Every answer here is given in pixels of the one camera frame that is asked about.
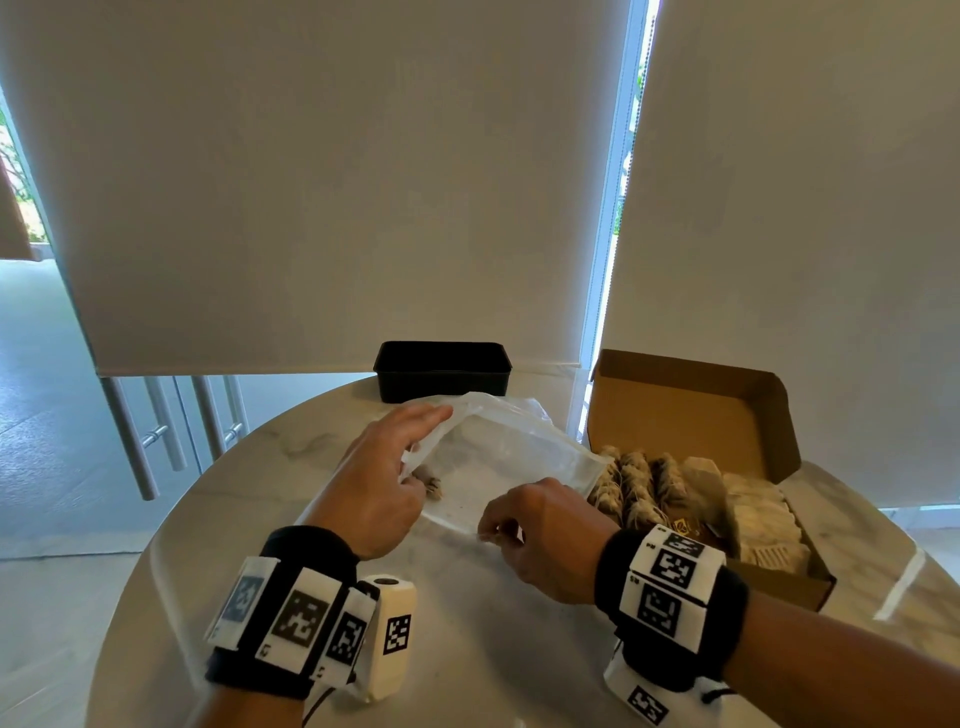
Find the person's left hand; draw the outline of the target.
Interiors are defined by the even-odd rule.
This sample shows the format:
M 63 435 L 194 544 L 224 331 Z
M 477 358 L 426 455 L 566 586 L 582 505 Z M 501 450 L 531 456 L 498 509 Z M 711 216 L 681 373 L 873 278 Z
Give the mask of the person's left hand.
M 400 477 L 400 489 L 394 495 L 374 491 L 374 426 L 384 417 L 370 423 L 354 440 L 326 486 L 296 521 L 299 526 L 337 535 L 361 561 L 393 551 L 426 502 L 424 484 L 412 476 Z

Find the person's right hand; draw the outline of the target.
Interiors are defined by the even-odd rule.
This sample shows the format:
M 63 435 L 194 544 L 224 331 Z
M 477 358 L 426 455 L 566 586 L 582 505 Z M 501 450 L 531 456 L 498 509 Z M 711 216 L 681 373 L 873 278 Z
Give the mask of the person's right hand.
M 523 559 L 504 561 L 524 583 L 564 604 L 594 605 L 597 569 L 619 527 L 554 478 L 534 486 L 533 542 Z

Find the clear plastic bag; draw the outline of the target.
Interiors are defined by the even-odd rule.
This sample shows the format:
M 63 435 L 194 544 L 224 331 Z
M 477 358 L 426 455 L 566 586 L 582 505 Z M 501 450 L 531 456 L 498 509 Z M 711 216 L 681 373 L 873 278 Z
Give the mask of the clear plastic bag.
M 450 406 L 452 415 L 406 453 L 402 478 L 430 468 L 443 496 L 426 499 L 422 516 L 467 536 L 476 533 L 487 504 L 512 488 L 550 478 L 586 497 L 612 461 L 555 426 L 534 398 L 470 392 L 415 402 Z

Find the person's right forearm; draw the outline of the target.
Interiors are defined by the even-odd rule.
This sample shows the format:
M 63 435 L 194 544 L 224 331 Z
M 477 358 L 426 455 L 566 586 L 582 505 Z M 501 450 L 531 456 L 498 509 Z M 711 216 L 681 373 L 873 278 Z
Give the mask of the person's right forearm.
M 780 728 L 960 728 L 960 668 L 762 593 L 723 679 Z

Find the person's left forearm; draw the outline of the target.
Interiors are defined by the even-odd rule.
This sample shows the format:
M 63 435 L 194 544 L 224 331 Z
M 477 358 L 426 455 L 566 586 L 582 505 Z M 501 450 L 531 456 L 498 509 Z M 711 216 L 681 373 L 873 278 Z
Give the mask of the person's left forearm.
M 303 728 L 306 701 L 212 685 L 183 728 Z

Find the black rectangular container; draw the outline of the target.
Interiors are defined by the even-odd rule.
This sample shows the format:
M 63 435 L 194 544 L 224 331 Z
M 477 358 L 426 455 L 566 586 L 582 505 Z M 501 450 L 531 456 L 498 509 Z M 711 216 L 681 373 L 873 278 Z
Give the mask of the black rectangular container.
M 492 342 L 388 341 L 373 364 L 388 405 L 470 392 L 503 397 L 512 370 L 505 347 Z

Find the row of brown tea bags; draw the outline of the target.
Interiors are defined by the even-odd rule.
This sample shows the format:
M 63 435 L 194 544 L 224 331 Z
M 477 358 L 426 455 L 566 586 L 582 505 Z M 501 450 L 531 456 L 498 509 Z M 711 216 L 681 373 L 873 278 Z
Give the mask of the row of brown tea bags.
M 649 459 L 642 449 L 621 452 L 604 445 L 610 458 L 593 485 L 587 502 L 621 528 L 672 528 L 684 536 L 701 532 L 702 503 L 668 453 Z

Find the black right wristband with markers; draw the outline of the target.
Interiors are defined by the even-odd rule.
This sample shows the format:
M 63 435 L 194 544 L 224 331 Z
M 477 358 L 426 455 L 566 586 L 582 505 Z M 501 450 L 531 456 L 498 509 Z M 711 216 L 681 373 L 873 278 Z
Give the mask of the black right wristband with markers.
M 724 681 L 750 597 L 726 560 L 662 525 L 622 529 L 607 541 L 594 602 L 613 623 L 627 665 L 648 682 L 685 693 L 700 678 Z

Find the black wristband with markers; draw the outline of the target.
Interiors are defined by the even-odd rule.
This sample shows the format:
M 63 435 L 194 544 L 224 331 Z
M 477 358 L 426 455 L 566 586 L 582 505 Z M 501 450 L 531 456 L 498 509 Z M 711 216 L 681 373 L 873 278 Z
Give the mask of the black wristband with markers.
M 726 560 L 662 525 L 622 529 L 607 541 L 594 602 L 613 623 L 627 665 L 648 682 L 685 693 L 700 678 L 724 681 L 750 597 Z
M 205 680 L 219 687 L 306 702 L 316 679 L 348 683 L 378 607 L 380 588 L 357 578 L 358 557 L 329 529 L 273 531 L 248 560 L 210 638 Z

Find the black left wristband with markers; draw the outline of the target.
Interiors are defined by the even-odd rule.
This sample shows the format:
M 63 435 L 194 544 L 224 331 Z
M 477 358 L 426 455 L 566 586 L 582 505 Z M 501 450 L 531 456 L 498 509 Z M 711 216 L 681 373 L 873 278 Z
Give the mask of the black left wristband with markers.
M 248 560 L 210 638 L 205 680 L 219 687 L 306 702 L 316 679 L 348 683 L 378 607 L 380 588 L 357 578 L 358 557 L 329 529 L 273 531 Z

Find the open cardboard box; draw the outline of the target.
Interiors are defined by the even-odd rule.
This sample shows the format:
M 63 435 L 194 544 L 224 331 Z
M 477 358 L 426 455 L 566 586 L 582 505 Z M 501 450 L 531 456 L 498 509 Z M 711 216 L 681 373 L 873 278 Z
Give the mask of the open cardboard box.
M 603 349 L 592 384 L 585 434 L 594 453 L 613 446 L 649 459 L 668 454 L 679 467 L 702 457 L 722 473 L 767 480 L 779 490 L 801 467 L 786 388 L 774 373 Z M 836 580 L 795 517 L 811 552 L 805 575 L 739 561 L 702 521 L 696 538 L 666 528 L 723 552 L 752 590 L 818 612 Z

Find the white tape strip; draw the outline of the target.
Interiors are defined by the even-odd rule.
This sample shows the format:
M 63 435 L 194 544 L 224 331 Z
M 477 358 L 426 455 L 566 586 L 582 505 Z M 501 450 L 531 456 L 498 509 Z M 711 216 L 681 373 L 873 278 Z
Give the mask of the white tape strip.
M 928 553 L 918 545 L 917 542 L 914 542 L 913 546 L 913 555 L 907 562 L 901 575 L 895 581 L 893 587 L 887 592 L 879 609 L 872 616 L 875 622 L 886 623 L 894 617 L 907 592 L 922 573 L 928 560 Z

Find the narrow white roller blind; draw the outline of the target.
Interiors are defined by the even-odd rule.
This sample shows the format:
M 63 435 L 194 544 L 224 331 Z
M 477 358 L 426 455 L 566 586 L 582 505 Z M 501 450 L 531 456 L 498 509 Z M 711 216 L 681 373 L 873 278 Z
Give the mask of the narrow white roller blind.
M 662 0 L 602 342 L 774 373 L 805 460 L 960 501 L 960 0 Z

